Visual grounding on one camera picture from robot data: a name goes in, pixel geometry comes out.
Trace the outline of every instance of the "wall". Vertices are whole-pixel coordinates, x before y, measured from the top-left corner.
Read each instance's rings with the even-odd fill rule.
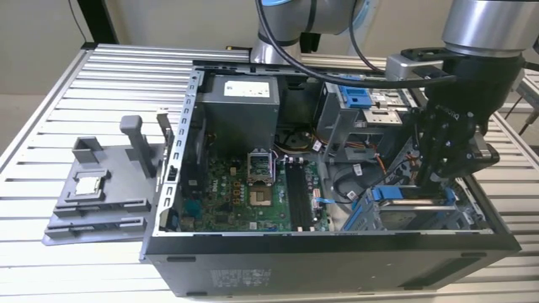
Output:
[[[363,53],[386,57],[413,47],[443,46],[451,3],[453,0],[379,0]]]
[[[47,94],[82,44],[68,0],[0,0],[0,93]]]
[[[251,47],[258,39],[254,0],[109,0],[107,6],[121,40],[134,45],[225,49]],[[322,38],[319,52],[347,49],[347,34]]]

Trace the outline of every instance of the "floor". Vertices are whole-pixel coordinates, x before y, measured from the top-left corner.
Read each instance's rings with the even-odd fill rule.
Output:
[[[0,94],[0,154],[18,135],[19,130],[40,105],[43,98],[43,95]],[[525,125],[527,117],[529,114],[511,114],[509,123],[517,131],[519,131]],[[539,145],[539,122],[529,127],[523,139],[530,145]]]

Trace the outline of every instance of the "motherboard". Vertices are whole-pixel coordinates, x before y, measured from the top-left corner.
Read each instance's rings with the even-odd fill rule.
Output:
[[[322,185],[314,162],[259,153],[246,160],[214,157],[209,166],[201,198],[185,201],[182,231],[329,230],[326,206],[317,202]]]

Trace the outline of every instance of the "aluminum table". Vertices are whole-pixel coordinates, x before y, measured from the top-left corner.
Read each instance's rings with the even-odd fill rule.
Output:
[[[246,51],[99,45],[82,50],[0,157],[0,302],[181,302],[141,242],[46,247],[40,240],[63,188],[78,136],[126,145],[122,116],[138,114],[151,143],[162,142],[155,111],[179,111],[194,59],[249,61]],[[313,66],[362,67],[353,57],[306,55]],[[530,81],[522,85],[535,85]],[[438,292],[223,298],[229,301],[539,302],[539,158],[501,118],[487,141],[502,161],[475,174],[522,245],[522,252]]]

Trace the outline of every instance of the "expansion slot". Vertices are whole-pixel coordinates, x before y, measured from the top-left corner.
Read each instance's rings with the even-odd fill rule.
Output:
[[[314,224],[306,171],[299,163],[287,163],[286,172],[293,230],[309,231],[314,229]]]

